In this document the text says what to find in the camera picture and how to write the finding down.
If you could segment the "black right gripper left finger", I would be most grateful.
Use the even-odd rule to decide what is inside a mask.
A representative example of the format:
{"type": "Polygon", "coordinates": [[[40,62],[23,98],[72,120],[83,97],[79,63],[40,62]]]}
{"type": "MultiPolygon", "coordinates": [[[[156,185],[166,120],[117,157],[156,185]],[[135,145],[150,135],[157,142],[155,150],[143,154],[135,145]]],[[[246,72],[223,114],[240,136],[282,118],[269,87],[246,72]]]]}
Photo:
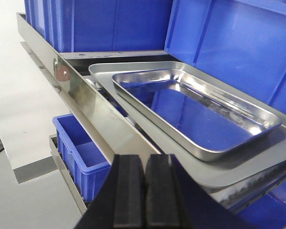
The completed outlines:
{"type": "Polygon", "coordinates": [[[143,166],[138,155],[114,156],[110,172],[76,229],[143,229],[143,166]]]}

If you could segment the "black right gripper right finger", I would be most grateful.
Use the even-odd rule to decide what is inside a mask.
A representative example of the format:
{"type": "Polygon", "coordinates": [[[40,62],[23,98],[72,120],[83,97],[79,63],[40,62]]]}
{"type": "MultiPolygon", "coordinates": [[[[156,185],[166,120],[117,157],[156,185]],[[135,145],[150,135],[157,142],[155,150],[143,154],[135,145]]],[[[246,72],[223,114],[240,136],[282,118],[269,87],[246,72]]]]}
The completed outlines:
{"type": "Polygon", "coordinates": [[[148,229],[254,228],[210,197],[174,155],[150,155],[145,180],[148,229]]]}

